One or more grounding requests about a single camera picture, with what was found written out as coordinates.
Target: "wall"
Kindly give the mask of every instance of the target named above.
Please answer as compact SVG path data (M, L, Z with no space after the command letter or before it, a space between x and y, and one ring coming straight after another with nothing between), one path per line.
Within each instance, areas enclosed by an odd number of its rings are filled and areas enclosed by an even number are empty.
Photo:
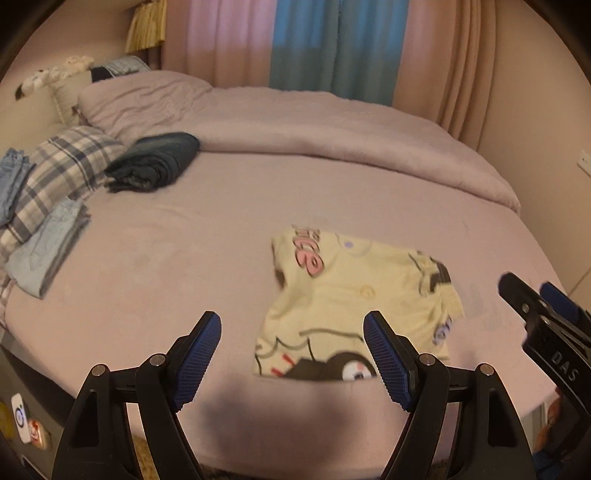
M131 22L131 0L109 0L112 9L96 8L103 0L66 0L31 36L0 83L0 111L15 102L14 92L36 70L63 63L70 55L90 55L97 62L124 54Z
M591 153L591 85L524 1L496 0L496 7L495 69L478 151L515 189L523 221L570 293L591 268L591 179L576 165L581 149Z

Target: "curtain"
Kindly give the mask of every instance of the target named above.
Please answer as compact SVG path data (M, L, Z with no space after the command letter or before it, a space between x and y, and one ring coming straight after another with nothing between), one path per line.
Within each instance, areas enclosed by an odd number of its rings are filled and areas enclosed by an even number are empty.
M393 106L477 149L491 92L493 0L411 0Z
M278 0L269 86L392 105L408 0Z
M168 0L163 68L393 106L476 149L495 0Z
M268 86L277 0L168 0L163 69L218 87Z

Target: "electrical outlet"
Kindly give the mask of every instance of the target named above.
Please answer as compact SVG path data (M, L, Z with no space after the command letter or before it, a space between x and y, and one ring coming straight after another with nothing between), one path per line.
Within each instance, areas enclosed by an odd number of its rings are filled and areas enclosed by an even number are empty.
M591 155L589 155L585 150L581 150L581 156L579 157L577 165L591 177Z

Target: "stuffed toy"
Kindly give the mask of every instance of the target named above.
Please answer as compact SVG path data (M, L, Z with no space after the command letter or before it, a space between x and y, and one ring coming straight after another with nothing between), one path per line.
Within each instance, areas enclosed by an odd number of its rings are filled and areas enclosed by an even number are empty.
M73 55L68 57L62 65L39 70L30 77L27 77L18 87L15 97L17 100L20 100L23 97L32 95L45 85L59 82L60 80L65 80L68 77L85 72L92 67L94 62L95 60L88 55Z

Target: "cartoon print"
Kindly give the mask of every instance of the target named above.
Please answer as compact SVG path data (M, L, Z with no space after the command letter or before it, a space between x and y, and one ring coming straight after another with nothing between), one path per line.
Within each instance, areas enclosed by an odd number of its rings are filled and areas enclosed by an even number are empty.
M275 338L275 345L266 353L261 353L263 347L258 345L255 359L259 367L259 375L263 375L265 370L275 377L312 381L353 381L376 376L371 361L357 352L340 351L326 361L321 361L314 356L311 336L330 335L353 339L359 341L360 345L365 344L363 337L358 333L319 328L299 332L299 335L306 338L299 345L288 345L279 338Z
M371 240L362 240L360 238L339 235L338 233L335 233L335 236L341 248L355 258L365 256L373 245Z
M356 352L339 352L326 362L300 358L283 378L295 380L362 380L375 377L373 365Z
M320 231L312 228L292 227L296 232L293 238L295 261L300 268L306 268L309 276L316 278L324 271L324 261L320 256L320 247L318 246Z
M433 345L440 346L446 339L447 334L452 329L452 318L447 317L445 323L442 323L437 330L435 330L435 334L433 335Z
M434 293L435 287L437 285L444 284L444 283L451 283L452 278L449 276L449 272L447 271L447 268L445 265L443 265L441 262L438 262L433 257L431 257L431 260L433 260L435 262L435 264L437 265L437 273L431 274L431 278L429 281L430 292Z
M424 256L421 252L417 252L417 254L419 255L417 257L411 254L408 256L422 273L421 281L418 284L418 292L422 297L435 293L435 288L438 285L452 283L445 265L433 257Z

